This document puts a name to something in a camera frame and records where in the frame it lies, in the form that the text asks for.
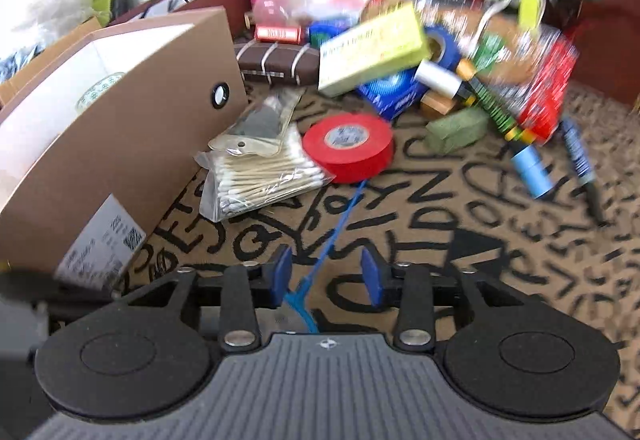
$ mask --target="metal screw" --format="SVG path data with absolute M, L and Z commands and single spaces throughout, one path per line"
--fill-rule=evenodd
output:
M 400 340 L 407 346 L 424 346 L 431 341 L 431 334 L 427 330 L 410 328 L 400 334 Z
M 249 330 L 233 330 L 225 335 L 229 346 L 249 346 L 255 341 L 255 335 Z

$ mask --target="white paper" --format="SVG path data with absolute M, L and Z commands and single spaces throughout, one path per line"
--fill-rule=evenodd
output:
M 87 288 L 109 288 L 145 238 L 145 232 L 111 194 L 80 232 L 54 276 Z

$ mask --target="blue electrical tape roll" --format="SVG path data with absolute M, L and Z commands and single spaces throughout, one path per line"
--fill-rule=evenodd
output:
M 440 25 L 425 27 L 424 31 L 440 46 L 440 49 L 434 51 L 431 61 L 454 72 L 462 59 L 456 40 L 446 28 Z
M 539 198 L 553 188 L 535 147 L 527 146 L 511 158 L 511 163 L 515 166 L 533 198 Z

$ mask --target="red electrical tape roll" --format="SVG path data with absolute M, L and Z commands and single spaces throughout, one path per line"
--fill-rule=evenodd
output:
M 329 116 L 302 139 L 305 152 L 337 184 L 353 184 L 383 171 L 394 156 L 394 135 L 387 122 L 372 115 Z

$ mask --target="brown rug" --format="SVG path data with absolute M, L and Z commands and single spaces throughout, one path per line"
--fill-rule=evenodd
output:
M 340 110 L 368 107 L 356 96 L 333 102 L 308 93 L 294 119 L 304 132 Z M 394 123 L 391 168 L 368 182 L 308 296 L 308 308 L 321 330 L 388 332 L 396 311 L 379 312 L 368 304 L 360 277 L 362 245 L 374 244 L 389 261 L 442 266 L 458 257 L 457 243 L 473 240 L 482 253 L 466 261 L 493 260 L 484 264 L 489 265 L 485 270 L 599 328 L 617 344 L 622 372 L 606 413 L 640 438 L 640 122 L 622 105 L 576 84 L 566 111 L 582 128 L 602 186 L 613 222 L 605 235 L 598 235 L 586 216 L 559 140 L 541 149 L 556 182 L 553 196 L 535 201 L 508 158 L 500 160 L 498 136 L 437 156 L 422 142 L 419 112 L 409 110 Z M 264 260 L 279 243 L 287 243 L 293 250 L 294 288 L 355 191 L 353 186 L 328 185 L 213 224 L 198 214 L 205 173 L 196 175 L 169 208 L 127 282 L 149 282 L 184 264 L 221 272 L 228 264 Z M 446 312 L 437 331 L 440 339 L 452 333 Z

